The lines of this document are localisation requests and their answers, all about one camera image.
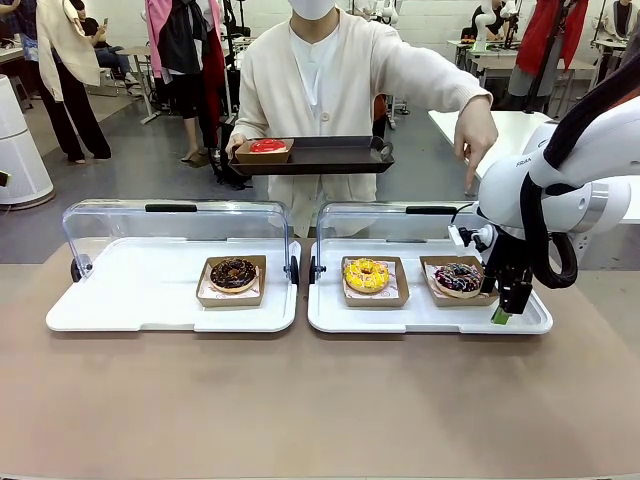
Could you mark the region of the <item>dark brown serving tray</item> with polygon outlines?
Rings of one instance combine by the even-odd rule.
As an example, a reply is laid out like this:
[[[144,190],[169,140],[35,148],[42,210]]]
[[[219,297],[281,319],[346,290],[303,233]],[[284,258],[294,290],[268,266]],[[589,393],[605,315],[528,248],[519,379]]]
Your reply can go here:
[[[374,136],[323,136],[293,139],[287,163],[230,166],[244,176],[380,174],[394,163],[393,145]]]

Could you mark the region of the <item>black bag on floor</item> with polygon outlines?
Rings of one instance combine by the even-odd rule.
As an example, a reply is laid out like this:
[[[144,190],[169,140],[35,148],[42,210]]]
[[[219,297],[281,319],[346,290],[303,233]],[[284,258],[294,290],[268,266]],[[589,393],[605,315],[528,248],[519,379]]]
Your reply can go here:
[[[235,190],[250,188],[250,177],[238,174],[230,166],[230,157],[226,152],[226,146],[230,140],[233,126],[222,123],[219,127],[219,147],[208,151],[208,158],[215,178],[219,184],[229,185]]]

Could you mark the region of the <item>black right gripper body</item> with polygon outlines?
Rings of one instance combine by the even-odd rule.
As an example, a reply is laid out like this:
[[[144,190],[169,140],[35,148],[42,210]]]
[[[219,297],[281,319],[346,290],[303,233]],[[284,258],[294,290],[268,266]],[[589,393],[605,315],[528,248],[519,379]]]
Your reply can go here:
[[[500,227],[495,227],[491,246],[485,259],[485,269],[490,273],[507,270],[522,272],[526,269],[526,242],[514,237]]]

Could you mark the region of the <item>person's left forearm cream sleeve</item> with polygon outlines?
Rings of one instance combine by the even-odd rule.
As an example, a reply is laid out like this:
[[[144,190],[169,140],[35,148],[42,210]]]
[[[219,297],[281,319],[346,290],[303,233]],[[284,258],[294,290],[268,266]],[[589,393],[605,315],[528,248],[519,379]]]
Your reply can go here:
[[[433,50],[411,46],[397,37],[388,70],[389,92],[427,110],[458,112],[459,118],[490,112],[492,95],[474,76]]]

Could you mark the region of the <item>red glazed donut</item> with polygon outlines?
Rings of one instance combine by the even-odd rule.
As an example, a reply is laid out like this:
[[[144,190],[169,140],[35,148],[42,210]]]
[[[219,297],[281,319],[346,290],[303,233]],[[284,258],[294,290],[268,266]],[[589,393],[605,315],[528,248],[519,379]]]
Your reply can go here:
[[[288,149],[288,144],[283,140],[265,138],[253,141],[249,152],[252,154],[276,154],[287,152]]]
[[[248,140],[235,152],[235,158],[240,164],[282,164],[287,163],[291,154],[291,150],[294,145],[293,139],[280,139],[288,144],[288,151],[284,153],[276,154],[252,154],[249,152],[249,147],[253,141]]]

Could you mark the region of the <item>white face mask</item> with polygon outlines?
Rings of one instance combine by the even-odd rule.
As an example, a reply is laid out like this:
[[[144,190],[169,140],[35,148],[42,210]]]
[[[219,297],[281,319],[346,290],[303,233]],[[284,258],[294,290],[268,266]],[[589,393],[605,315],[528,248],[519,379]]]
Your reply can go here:
[[[335,0],[288,0],[292,10],[302,19],[317,21],[335,8]]]

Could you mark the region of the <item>dark purple sprinkled donut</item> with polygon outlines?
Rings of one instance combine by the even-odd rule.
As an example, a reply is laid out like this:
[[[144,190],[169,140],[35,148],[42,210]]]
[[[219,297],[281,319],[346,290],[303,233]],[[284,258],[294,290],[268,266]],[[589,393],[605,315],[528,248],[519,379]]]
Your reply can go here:
[[[485,307],[498,299],[481,293],[484,268],[474,256],[421,256],[420,264],[438,307]]]

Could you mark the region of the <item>dark red hanging garment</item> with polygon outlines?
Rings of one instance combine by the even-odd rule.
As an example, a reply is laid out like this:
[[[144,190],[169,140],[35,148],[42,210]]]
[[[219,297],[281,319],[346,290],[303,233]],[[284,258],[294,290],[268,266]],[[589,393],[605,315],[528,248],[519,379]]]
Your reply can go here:
[[[208,51],[203,57],[203,82],[210,126],[206,128],[207,148],[217,148],[218,128],[225,86],[224,54],[221,43],[221,8],[218,0],[198,0],[207,24]]]

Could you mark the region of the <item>paper liner under chocolate donut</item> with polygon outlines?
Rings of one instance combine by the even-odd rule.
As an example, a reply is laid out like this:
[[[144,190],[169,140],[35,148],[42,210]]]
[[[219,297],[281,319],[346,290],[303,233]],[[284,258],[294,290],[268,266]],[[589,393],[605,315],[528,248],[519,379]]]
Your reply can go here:
[[[227,299],[246,299],[257,298],[261,295],[260,287],[260,268],[256,268],[256,279],[241,292],[223,292],[215,288],[211,281],[210,274],[212,267],[210,265],[205,266],[204,274],[200,282],[197,296],[199,299],[212,299],[212,300],[227,300]]]

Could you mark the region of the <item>grey background work table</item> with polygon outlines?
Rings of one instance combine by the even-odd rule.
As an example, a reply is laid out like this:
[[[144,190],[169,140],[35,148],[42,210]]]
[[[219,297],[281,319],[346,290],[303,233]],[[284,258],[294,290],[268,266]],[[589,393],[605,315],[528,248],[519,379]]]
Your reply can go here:
[[[516,50],[505,49],[498,42],[488,42],[486,49],[480,52],[473,51],[469,41],[448,40],[447,45],[455,48],[454,63],[478,77],[482,86],[488,79],[509,78],[515,67]],[[577,81],[591,80],[595,75],[597,67],[593,61],[574,59],[568,68],[562,60],[559,61],[550,100],[550,105],[556,108],[556,115],[576,101]]]

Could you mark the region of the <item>bystander cream jacket black trousers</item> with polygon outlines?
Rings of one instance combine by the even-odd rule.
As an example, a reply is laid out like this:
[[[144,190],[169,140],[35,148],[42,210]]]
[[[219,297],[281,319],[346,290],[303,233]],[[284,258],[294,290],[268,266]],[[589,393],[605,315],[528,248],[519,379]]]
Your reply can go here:
[[[56,139],[67,159],[83,163],[85,151],[98,160],[110,146],[88,100],[86,88],[98,86],[101,68],[71,0],[36,0],[39,92]]]

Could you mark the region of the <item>yellow sprinkled donut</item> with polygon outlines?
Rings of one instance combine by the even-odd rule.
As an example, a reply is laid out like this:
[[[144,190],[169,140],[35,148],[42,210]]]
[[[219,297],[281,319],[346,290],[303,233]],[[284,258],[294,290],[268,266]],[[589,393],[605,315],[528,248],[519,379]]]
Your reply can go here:
[[[361,294],[376,294],[387,286],[390,270],[386,262],[358,258],[345,263],[343,277],[352,290]]]
[[[396,275],[398,278],[399,289],[400,289],[400,297],[397,299],[391,300],[365,300],[365,299],[350,299],[347,298],[343,288],[343,280],[342,280],[342,290],[344,293],[344,297],[346,303],[349,307],[354,308],[400,308],[403,307],[409,299],[409,288],[405,275],[405,270],[403,263],[399,257],[388,257],[388,256],[370,256],[370,257],[354,257],[354,256],[345,256],[342,258],[341,264],[341,273],[342,267],[344,265],[344,261],[346,259],[356,259],[356,258],[372,258],[376,260],[383,260],[388,262],[395,263]]]

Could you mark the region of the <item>pink hanging garment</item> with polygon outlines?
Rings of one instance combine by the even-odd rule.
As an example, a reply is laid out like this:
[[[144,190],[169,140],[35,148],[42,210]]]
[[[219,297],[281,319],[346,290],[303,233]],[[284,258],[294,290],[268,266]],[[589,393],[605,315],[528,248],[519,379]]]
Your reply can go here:
[[[155,78],[162,77],[162,64],[158,44],[160,32],[165,26],[172,10],[172,1],[173,0],[144,0],[150,60]]]

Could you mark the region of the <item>person's left hand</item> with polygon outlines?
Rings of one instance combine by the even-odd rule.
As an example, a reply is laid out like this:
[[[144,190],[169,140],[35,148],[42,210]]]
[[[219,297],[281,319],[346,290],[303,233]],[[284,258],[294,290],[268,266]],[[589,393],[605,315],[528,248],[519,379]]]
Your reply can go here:
[[[465,193],[471,194],[480,162],[498,139],[498,130],[491,114],[492,97],[475,96],[459,113],[454,130],[454,151],[467,165]]]

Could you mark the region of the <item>white side table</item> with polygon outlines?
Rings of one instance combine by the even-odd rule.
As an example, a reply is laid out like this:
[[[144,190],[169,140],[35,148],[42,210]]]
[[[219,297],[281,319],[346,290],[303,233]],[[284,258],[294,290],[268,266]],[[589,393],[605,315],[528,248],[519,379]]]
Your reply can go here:
[[[442,135],[453,144],[458,114],[455,112],[440,113],[431,110],[428,115]],[[499,135],[496,143],[487,152],[476,170],[478,179],[481,179],[497,160],[520,155],[537,128],[550,121],[550,118],[543,113],[526,114],[516,111],[493,111],[492,116]],[[609,182],[614,184],[621,184],[623,181],[630,186],[631,202],[621,223],[640,225],[640,175],[618,176],[609,179]]]

